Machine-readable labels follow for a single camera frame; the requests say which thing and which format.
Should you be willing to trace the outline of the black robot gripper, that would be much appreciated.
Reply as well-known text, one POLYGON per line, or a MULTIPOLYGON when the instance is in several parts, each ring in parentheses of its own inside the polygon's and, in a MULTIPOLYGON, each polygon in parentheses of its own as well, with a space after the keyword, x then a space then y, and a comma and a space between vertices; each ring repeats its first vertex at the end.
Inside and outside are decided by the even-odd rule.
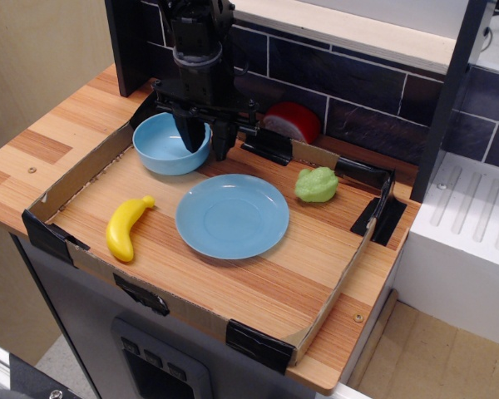
POLYGON ((259 105, 235 87, 232 68, 222 59, 203 65, 182 64, 179 76, 152 84, 158 109, 170 112, 185 148, 195 153, 212 124, 212 148, 223 161, 235 145, 237 131, 257 135, 259 105))

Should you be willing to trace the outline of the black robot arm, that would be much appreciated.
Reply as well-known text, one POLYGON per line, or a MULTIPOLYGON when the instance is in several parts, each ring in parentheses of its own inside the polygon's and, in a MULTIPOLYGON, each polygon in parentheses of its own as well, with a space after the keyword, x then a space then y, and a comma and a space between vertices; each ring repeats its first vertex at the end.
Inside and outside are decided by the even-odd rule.
POLYGON ((226 159, 237 135, 257 135, 259 105, 235 87, 229 32, 235 5, 229 1, 159 1, 174 46, 179 77, 152 84, 156 108, 175 120, 185 148, 195 153, 212 130, 218 161, 226 159))

